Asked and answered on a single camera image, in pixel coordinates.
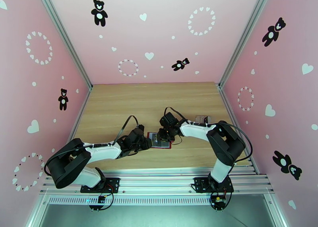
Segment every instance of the wooden table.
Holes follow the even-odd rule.
[[[158,132],[165,107],[171,106],[193,120],[196,115],[210,115],[216,122],[231,122],[221,96],[213,82],[209,83],[146,83],[95,85],[86,104],[75,137],[84,142],[101,143],[115,139],[131,115],[147,132]],[[136,126],[132,118],[123,132]],[[216,156],[209,142],[183,137],[171,149],[141,151],[135,156],[103,160],[89,165],[106,169],[142,169],[170,167],[212,167]],[[238,165],[247,165],[241,161]]]

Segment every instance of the vent grille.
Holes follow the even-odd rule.
[[[63,205],[107,205],[112,201],[112,197],[106,198],[104,204],[97,203],[98,196],[52,196],[50,204]],[[113,205],[209,205],[210,199],[207,196],[115,196]]]

